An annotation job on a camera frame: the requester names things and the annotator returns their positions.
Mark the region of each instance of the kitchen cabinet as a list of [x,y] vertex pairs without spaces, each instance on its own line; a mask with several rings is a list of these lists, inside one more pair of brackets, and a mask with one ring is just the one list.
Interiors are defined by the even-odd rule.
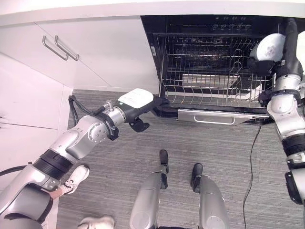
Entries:
[[64,56],[55,46],[54,37],[35,23],[0,27],[0,52],[71,88],[109,86],[82,62],[71,58],[64,61],[45,47],[44,35],[46,43]]
[[63,85],[0,54],[0,122],[58,128]]
[[[57,137],[57,130],[0,123],[0,171],[33,163],[43,154]],[[0,177],[3,190],[17,172]]]
[[111,87],[158,93],[157,71],[139,16],[37,24],[53,37],[58,35]]

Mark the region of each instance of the white sneaker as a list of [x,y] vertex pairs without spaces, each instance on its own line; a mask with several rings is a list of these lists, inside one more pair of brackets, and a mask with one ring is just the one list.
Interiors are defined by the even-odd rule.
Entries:
[[101,218],[86,217],[77,229],[113,229],[114,219],[111,216],[103,216]]
[[69,179],[63,185],[60,186],[60,188],[62,189],[62,194],[65,195],[75,192],[78,185],[89,176],[89,173],[90,169],[87,166],[78,166],[73,171]]

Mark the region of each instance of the gray carpet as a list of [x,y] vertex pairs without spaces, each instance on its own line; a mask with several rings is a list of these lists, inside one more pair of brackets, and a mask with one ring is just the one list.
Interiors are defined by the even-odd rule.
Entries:
[[[122,93],[78,90],[74,94],[93,110]],[[57,227],[75,229],[83,217],[112,215],[116,229],[128,228],[138,189],[158,165],[159,150],[166,149],[170,173],[168,188],[161,190],[159,226],[198,227],[199,195],[189,183],[193,165],[200,162],[225,197],[231,228],[243,229],[249,155],[258,126],[198,125],[152,114],[141,118],[151,124],[145,132],[122,125],[117,140],[98,145],[80,162],[88,164],[91,173],[75,193],[60,198]],[[253,168],[253,188],[245,206],[247,228],[303,229],[303,207],[293,203],[286,190],[288,168],[273,125],[262,127],[253,150]]]

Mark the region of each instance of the white countertop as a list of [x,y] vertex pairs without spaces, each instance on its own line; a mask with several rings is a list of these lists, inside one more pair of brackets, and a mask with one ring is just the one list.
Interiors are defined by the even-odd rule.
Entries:
[[76,18],[237,14],[305,18],[305,0],[1,0],[0,26]]

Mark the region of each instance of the wire dish rack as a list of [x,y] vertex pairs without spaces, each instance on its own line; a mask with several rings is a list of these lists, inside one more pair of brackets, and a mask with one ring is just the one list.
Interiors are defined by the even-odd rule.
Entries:
[[247,67],[260,38],[158,34],[164,45],[161,87],[173,104],[261,107],[258,95],[273,79]]

